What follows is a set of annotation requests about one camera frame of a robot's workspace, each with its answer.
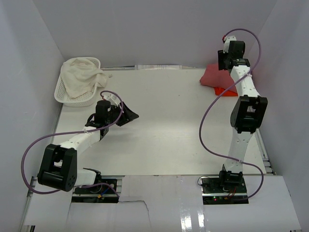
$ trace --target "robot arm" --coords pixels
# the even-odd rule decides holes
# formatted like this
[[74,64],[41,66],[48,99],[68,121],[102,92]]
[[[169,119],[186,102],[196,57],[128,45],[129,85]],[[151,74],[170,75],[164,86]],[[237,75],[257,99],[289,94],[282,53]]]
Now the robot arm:
[[104,96],[104,100],[97,102],[96,112],[87,120],[85,133],[77,134],[59,145],[48,145],[42,159],[38,182],[63,191],[70,191],[74,186],[92,185],[98,182],[100,172],[92,169],[77,170],[77,157],[103,139],[109,128],[87,131],[108,126],[118,118],[121,111],[122,115],[116,123],[118,126],[123,126],[139,117],[125,103],[123,106],[122,109],[113,94]]
[[[245,43],[237,41],[235,36],[225,37],[224,48],[218,51],[219,69],[228,70],[234,82],[250,71],[248,59],[243,58],[244,52]],[[236,89],[239,99],[230,119],[233,137],[228,156],[243,161],[253,133],[262,124],[267,98],[256,91],[251,74],[236,84]],[[242,180],[242,162],[227,159],[220,171],[220,178],[226,188],[238,186]]]

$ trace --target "plastic basket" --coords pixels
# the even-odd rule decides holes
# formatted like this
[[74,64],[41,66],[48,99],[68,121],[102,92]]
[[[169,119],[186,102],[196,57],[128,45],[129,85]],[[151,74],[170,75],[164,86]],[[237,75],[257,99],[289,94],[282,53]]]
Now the plastic basket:
[[[97,58],[94,58],[94,57],[85,57],[85,58],[90,60],[92,63],[94,63],[97,68],[100,68],[101,63]],[[68,95],[66,88],[64,87],[61,76],[59,76],[56,89],[55,89],[55,93],[54,93],[54,97],[57,102],[63,103],[64,105],[67,105],[67,106],[72,106],[72,107],[89,106],[96,101],[97,87],[98,87],[98,84],[95,83],[91,91],[86,92],[77,98],[71,98]]]

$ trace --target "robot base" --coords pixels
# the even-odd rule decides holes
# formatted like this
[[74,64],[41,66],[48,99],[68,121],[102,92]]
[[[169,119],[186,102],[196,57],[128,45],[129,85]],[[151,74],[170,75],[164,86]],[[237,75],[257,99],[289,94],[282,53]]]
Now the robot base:
[[203,204],[248,204],[247,188],[242,178],[239,186],[233,189],[224,189],[217,176],[201,177]]

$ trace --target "gray wall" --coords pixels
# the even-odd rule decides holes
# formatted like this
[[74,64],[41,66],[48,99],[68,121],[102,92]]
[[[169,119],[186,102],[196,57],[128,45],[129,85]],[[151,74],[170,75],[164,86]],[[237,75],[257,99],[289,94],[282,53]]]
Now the gray wall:
[[[280,0],[259,34],[254,80],[269,105],[261,127],[271,164],[282,174],[304,232],[309,232],[309,2]],[[256,46],[250,57],[256,57]]]
[[[28,192],[21,157],[31,142],[53,130],[59,110],[53,92],[63,57],[32,0],[0,0],[0,31],[0,231],[15,232]],[[47,142],[29,153],[29,180]]]
[[[64,59],[95,56],[102,66],[217,60],[230,29],[258,33],[276,0],[34,0]],[[242,33],[250,49],[254,40]]]

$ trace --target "towel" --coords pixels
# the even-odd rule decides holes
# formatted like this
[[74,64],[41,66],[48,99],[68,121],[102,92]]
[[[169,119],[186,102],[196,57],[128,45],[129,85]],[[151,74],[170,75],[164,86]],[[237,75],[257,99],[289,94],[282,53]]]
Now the towel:
[[[219,70],[218,63],[207,65],[205,73],[199,82],[201,85],[214,87],[216,95],[219,95],[234,83],[227,70]],[[237,96],[236,87],[232,87],[223,96]]]
[[93,89],[95,83],[106,87],[107,78],[101,69],[98,69],[90,60],[79,57],[64,62],[60,77],[71,98],[77,98]]

